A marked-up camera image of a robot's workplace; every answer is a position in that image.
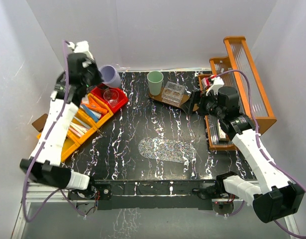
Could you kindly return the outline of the purple plastic cup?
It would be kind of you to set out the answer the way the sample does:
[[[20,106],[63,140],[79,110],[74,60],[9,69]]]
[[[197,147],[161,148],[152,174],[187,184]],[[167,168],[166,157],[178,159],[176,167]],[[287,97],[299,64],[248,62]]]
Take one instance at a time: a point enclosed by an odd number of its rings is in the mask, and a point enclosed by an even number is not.
[[[110,88],[119,88],[121,86],[121,78],[117,70],[111,65],[103,65],[99,68],[102,75],[103,83]]]

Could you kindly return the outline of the clear acrylic toothbrush holder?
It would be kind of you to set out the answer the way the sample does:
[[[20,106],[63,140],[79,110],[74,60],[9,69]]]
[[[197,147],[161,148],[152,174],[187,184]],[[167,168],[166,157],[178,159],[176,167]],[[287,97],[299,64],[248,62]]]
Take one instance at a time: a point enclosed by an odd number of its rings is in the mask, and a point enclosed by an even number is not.
[[[162,92],[162,102],[179,106],[185,92],[185,87],[168,81]]]

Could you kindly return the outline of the green plastic cup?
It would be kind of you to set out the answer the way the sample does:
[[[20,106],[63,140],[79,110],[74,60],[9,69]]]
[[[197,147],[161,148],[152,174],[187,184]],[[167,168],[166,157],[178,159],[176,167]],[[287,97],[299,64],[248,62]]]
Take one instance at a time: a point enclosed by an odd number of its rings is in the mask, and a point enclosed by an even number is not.
[[[157,96],[161,92],[164,76],[162,72],[151,71],[147,75],[149,92],[153,96]]]

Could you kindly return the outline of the blue toothpaste tube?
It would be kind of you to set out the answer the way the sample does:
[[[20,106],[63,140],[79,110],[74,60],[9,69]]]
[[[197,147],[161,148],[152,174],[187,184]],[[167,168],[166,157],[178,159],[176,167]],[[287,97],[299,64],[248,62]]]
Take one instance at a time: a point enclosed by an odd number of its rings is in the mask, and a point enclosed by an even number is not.
[[[89,108],[85,105],[82,105],[82,109],[86,112],[86,114],[93,119],[93,121],[98,122],[101,118],[101,115],[94,114]]]

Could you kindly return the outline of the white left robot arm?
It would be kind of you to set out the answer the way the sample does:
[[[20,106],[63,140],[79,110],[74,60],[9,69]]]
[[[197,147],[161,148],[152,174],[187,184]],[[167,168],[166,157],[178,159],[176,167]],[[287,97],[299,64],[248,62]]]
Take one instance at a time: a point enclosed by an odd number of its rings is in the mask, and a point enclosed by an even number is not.
[[[40,139],[28,159],[20,161],[20,169],[29,180],[59,189],[75,189],[86,199],[96,194],[90,177],[62,168],[61,155],[67,133],[80,108],[87,88],[102,82],[89,43],[64,42],[65,70],[56,80],[50,96],[50,108]]]

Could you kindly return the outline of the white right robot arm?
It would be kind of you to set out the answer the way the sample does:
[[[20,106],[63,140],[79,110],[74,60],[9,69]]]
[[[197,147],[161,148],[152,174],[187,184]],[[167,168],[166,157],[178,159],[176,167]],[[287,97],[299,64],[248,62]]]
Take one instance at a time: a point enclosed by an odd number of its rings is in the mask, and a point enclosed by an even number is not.
[[[205,91],[192,92],[184,103],[184,110],[190,115],[194,106],[198,106],[199,115],[218,119],[222,131],[245,157],[258,185],[230,171],[218,175],[213,186],[194,189],[193,192],[199,196],[237,196],[250,204],[264,223],[295,214],[305,194],[303,188],[277,169],[272,159],[266,158],[267,154],[260,144],[258,124],[254,117],[241,113],[237,90],[225,86],[217,75],[207,80],[212,81],[210,87]]]

